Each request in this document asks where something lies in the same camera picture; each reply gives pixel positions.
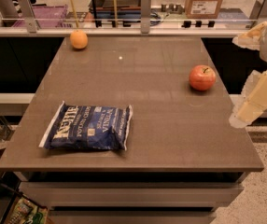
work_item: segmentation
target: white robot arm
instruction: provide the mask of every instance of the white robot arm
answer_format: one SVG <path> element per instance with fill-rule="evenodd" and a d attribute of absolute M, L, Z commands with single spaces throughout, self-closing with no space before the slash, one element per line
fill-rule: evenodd
<path fill-rule="evenodd" d="M 267 23 L 261 29 L 260 38 L 254 41 L 257 44 L 259 41 L 260 57 L 267 62 Z M 267 109 L 267 71 L 262 74 L 253 71 L 248 77 L 242 94 L 233 108 L 232 115 L 229 118 L 231 126 L 235 128 L 244 128 L 250 125 Z"/>

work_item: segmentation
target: gray tabletop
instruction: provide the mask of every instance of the gray tabletop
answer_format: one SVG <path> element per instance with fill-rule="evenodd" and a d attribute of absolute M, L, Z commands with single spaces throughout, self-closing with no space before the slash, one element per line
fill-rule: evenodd
<path fill-rule="evenodd" d="M 250 172 L 263 165 L 245 129 L 228 118 L 232 102 L 217 77 L 190 88 L 190 69 L 212 64 L 200 38 L 90 37 L 84 50 L 66 38 L 30 103 L 0 168 L 9 171 Z M 62 101 L 133 105 L 126 151 L 39 148 Z"/>

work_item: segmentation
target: apple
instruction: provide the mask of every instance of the apple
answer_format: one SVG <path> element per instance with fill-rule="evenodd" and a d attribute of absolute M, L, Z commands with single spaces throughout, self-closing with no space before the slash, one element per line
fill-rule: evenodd
<path fill-rule="evenodd" d="M 216 82 L 216 73 L 208 65 L 198 64 L 190 71 L 189 83 L 197 91 L 207 91 Z"/>

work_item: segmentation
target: box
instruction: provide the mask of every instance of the box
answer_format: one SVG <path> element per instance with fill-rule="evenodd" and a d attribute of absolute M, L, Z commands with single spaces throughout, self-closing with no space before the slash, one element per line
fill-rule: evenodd
<path fill-rule="evenodd" d="M 189 19 L 216 19 L 223 0 L 186 0 L 185 13 Z"/>

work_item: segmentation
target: table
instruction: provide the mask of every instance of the table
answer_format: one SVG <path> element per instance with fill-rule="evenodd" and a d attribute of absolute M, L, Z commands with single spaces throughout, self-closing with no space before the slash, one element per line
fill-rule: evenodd
<path fill-rule="evenodd" d="M 246 130 L 229 123 L 219 75 L 209 91 L 190 87 L 200 63 L 215 69 L 197 37 L 90 37 L 84 50 L 66 38 L 0 169 L 16 172 L 20 190 L 51 208 L 56 223 L 210 223 L 263 164 Z M 128 150 L 39 148 L 62 101 L 132 105 Z"/>

